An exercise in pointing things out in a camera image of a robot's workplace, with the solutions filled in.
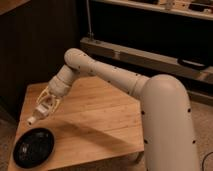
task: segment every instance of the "white cylinder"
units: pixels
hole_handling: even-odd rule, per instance
[[[199,171],[189,98],[172,76],[149,79],[141,95],[146,167],[149,171]]]

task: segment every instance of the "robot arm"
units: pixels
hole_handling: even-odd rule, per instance
[[[58,107],[79,72],[97,75],[141,104],[146,167],[150,171],[199,171],[195,133],[186,89],[176,78],[152,78],[93,60],[78,49],[65,53],[64,65],[38,98],[33,124]]]
[[[50,80],[39,96],[34,114],[28,119],[30,125],[54,113],[63,96],[69,92],[73,82],[79,77],[79,73],[97,75],[138,100],[140,100],[142,87],[149,79],[146,76],[96,61],[78,49],[69,49],[65,53],[65,61],[67,65],[64,65]]]

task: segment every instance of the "floor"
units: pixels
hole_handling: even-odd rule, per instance
[[[213,151],[213,106],[191,102],[200,161]],[[0,171],[6,171],[16,127],[0,120]],[[145,171],[144,159],[135,164],[136,154],[112,158],[55,171]],[[213,169],[213,155],[205,162],[205,171]]]

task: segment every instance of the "metal shelf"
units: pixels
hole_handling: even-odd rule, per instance
[[[198,71],[178,64],[176,58],[87,37],[81,39],[81,49],[91,55],[99,55],[213,85],[213,67]],[[189,94],[196,101],[213,105],[213,97],[211,95],[208,96],[192,91],[189,91]]]

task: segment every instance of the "wall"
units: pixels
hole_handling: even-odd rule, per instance
[[[31,0],[0,16],[0,105],[18,119],[26,86],[45,82],[78,47],[74,0]]]

